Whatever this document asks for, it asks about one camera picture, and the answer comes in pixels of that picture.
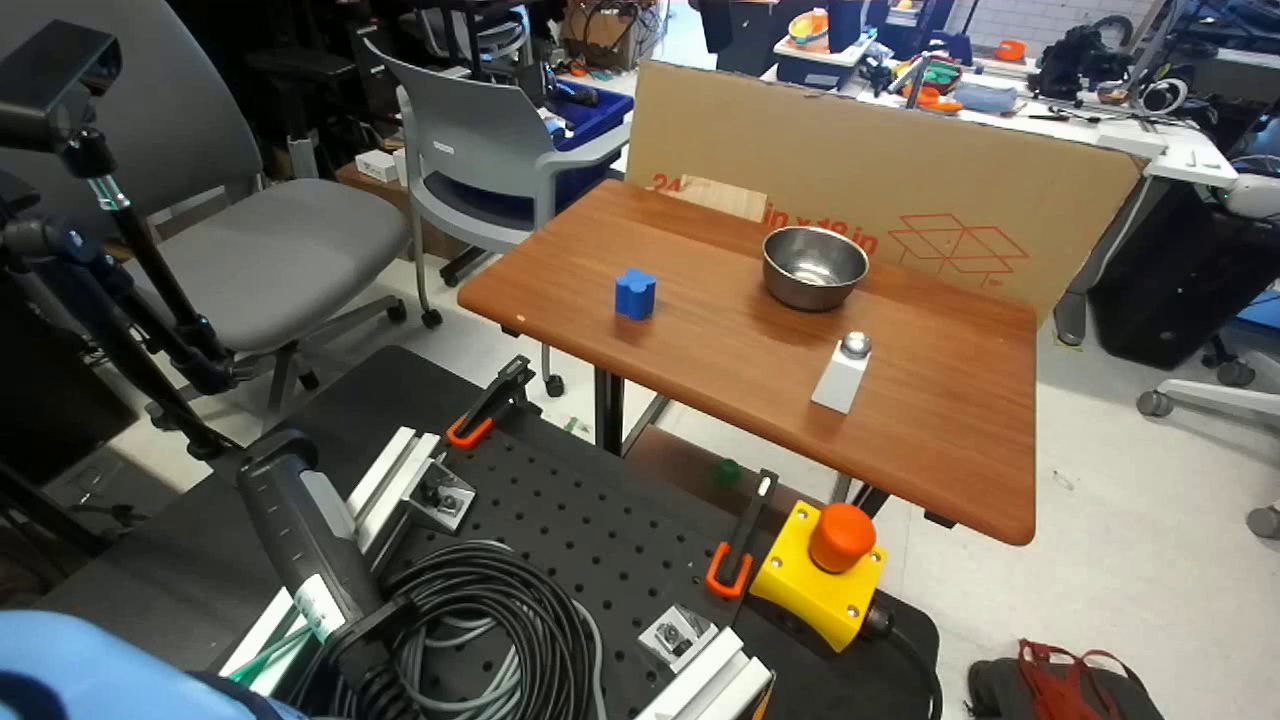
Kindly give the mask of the grey robot arm base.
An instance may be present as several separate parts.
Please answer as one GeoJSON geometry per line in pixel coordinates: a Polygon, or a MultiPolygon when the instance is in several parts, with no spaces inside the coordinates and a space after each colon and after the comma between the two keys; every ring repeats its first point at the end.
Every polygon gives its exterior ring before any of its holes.
{"type": "Polygon", "coordinates": [[[321,468],[321,448],[295,432],[266,432],[237,468],[237,492],[254,540],[321,642],[371,618],[385,595],[359,553],[359,524],[321,468]]]}

